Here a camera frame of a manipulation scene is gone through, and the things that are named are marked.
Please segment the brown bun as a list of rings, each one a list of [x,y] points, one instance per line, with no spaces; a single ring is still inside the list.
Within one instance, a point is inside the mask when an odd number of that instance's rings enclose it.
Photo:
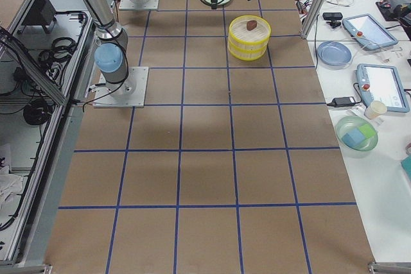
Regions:
[[[248,21],[247,23],[246,23],[246,29],[248,30],[248,31],[252,31],[253,29],[255,29],[257,27],[257,21],[255,21],[255,20],[251,20],[251,21]]]

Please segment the yellow steamer basket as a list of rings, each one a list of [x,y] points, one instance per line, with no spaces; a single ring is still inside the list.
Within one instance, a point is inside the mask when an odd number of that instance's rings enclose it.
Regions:
[[[246,29],[248,21],[257,21],[257,27],[252,31]],[[233,19],[229,25],[229,41],[242,49],[254,49],[267,46],[272,29],[269,23],[255,15],[242,15]]]
[[[230,54],[240,60],[243,61],[253,61],[260,59],[266,52],[267,47],[263,46],[257,49],[254,49],[251,46],[251,49],[242,49],[239,48],[238,46],[235,46],[231,41],[228,42],[227,44],[227,49],[230,52]]]

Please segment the black webcam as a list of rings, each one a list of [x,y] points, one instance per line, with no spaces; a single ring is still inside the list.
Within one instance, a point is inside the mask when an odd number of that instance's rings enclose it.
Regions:
[[[343,15],[340,12],[324,12],[322,17],[332,29],[341,26],[341,20],[343,19]]]

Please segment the blue plate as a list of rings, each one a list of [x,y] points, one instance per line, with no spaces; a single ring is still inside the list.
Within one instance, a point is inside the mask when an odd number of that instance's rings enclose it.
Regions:
[[[336,41],[326,41],[317,48],[317,55],[327,65],[343,67],[351,63],[352,54],[348,47]]]

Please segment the teach pendant far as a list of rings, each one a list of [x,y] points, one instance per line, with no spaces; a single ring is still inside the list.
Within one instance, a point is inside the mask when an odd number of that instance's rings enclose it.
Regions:
[[[395,46],[398,40],[369,13],[342,19],[342,25],[361,46],[368,50]]]

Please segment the teach pendant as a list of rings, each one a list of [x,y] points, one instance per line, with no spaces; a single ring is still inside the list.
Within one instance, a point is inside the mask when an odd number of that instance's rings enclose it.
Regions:
[[[365,106],[382,102],[389,112],[407,113],[410,107],[398,70],[390,65],[359,64],[356,79]]]
[[[368,50],[395,46],[398,40],[369,13],[342,19],[342,25],[361,46]]]

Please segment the black power adapter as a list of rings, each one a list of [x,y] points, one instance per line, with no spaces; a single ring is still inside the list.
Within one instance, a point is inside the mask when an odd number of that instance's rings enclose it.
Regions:
[[[327,104],[327,106],[333,108],[353,107],[359,103],[360,101],[355,100],[355,98],[352,96],[344,96],[333,98],[331,102]]]

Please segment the teach pendant near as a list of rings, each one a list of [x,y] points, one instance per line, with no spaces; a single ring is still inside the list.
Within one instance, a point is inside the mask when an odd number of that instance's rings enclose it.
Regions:
[[[359,64],[356,79],[365,106],[382,102],[389,112],[407,113],[410,107],[398,70],[390,65]]]

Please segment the white paper cup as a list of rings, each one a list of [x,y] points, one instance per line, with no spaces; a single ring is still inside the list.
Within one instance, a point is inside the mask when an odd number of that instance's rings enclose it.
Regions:
[[[364,116],[368,119],[375,119],[387,112],[387,106],[381,101],[372,101],[365,109]]]

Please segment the green bowl with sponges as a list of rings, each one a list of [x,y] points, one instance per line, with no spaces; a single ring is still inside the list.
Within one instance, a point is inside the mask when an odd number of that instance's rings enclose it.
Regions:
[[[358,116],[345,116],[335,125],[344,155],[356,158],[367,156],[378,144],[378,133],[373,125]]]

